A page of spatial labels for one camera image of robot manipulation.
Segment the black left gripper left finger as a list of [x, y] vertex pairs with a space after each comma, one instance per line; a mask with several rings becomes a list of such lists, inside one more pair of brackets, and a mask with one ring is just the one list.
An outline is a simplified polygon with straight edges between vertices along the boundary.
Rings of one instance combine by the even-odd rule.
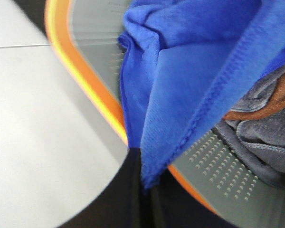
[[86, 208], [61, 228], [141, 228], [141, 152], [130, 148], [117, 174]]

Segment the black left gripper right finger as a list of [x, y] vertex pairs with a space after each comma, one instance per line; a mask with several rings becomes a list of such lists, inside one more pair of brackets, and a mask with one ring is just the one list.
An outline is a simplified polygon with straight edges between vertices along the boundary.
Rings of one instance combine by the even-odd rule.
[[230, 224], [195, 200], [166, 170], [152, 190], [157, 228], [229, 228]]

